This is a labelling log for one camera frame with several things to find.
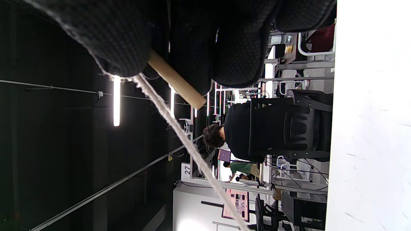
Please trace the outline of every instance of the sign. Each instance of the sign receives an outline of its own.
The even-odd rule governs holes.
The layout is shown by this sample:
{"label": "sign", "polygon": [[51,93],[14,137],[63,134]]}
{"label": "sign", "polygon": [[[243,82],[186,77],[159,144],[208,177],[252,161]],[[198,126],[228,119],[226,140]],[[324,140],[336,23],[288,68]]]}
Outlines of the sign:
{"label": "sign", "polygon": [[[250,222],[250,210],[249,210],[249,194],[245,191],[239,191],[234,189],[226,189],[226,194],[229,197],[231,203],[237,208],[237,211],[246,222]],[[222,218],[234,219],[230,210],[223,205]]]}
{"label": "sign", "polygon": [[181,163],[181,179],[188,178],[190,179],[190,164],[187,163]]}

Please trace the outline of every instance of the wooden stick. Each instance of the wooden stick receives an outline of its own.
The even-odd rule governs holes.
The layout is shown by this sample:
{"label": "wooden stick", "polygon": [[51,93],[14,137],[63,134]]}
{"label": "wooden stick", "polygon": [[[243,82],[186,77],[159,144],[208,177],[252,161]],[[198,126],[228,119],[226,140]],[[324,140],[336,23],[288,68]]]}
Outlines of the wooden stick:
{"label": "wooden stick", "polygon": [[153,50],[148,64],[195,109],[199,110],[206,103],[206,99]]}

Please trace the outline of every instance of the white wall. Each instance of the white wall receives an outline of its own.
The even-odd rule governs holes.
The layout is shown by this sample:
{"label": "white wall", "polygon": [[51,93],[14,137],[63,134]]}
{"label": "white wall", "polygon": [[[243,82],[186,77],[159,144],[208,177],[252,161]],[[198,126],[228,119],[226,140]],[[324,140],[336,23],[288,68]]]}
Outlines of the white wall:
{"label": "white wall", "polygon": [[[181,185],[173,195],[173,231],[215,231],[212,222],[221,222],[238,226],[234,220],[222,218],[222,208],[201,204],[201,201],[223,204],[213,189],[194,188]],[[250,214],[250,223],[255,224],[256,217]],[[219,231],[235,231],[236,229],[219,226]]]}

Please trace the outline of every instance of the black quilted fabric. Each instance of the black quilted fabric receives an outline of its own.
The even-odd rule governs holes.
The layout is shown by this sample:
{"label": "black quilted fabric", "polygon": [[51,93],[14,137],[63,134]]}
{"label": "black quilted fabric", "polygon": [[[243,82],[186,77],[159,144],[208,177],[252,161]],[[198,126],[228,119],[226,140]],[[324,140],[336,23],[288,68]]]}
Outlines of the black quilted fabric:
{"label": "black quilted fabric", "polygon": [[214,79],[247,87],[261,77],[278,0],[226,0],[215,51]]}
{"label": "black quilted fabric", "polygon": [[280,31],[306,32],[334,23],[337,0],[287,0],[275,20]]}
{"label": "black quilted fabric", "polygon": [[70,36],[105,60],[106,71],[124,77],[144,72],[150,79],[157,78],[147,66],[154,49],[201,94],[208,92],[211,79],[227,87],[253,84],[261,77],[271,24],[286,32],[328,26],[337,2],[25,1],[47,12]]}
{"label": "black quilted fabric", "polygon": [[147,65],[151,36],[144,1],[34,0],[63,29],[95,56],[110,63],[106,70],[133,76]]}
{"label": "black quilted fabric", "polygon": [[172,1],[171,66],[202,95],[210,90],[217,33],[215,0]]}

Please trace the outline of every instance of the pink poster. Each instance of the pink poster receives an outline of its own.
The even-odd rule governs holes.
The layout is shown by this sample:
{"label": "pink poster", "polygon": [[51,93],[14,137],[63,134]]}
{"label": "pink poster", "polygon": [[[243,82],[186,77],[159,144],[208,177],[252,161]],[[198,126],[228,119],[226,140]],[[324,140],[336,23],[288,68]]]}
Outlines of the pink poster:
{"label": "pink poster", "polygon": [[[237,208],[237,211],[240,214],[240,216],[246,222],[249,222],[250,210],[249,210],[248,192],[234,190],[234,189],[226,189],[226,194],[230,198],[233,205],[235,205],[235,207]],[[228,207],[225,205],[223,206],[222,217],[228,218],[228,219],[234,219]]]}

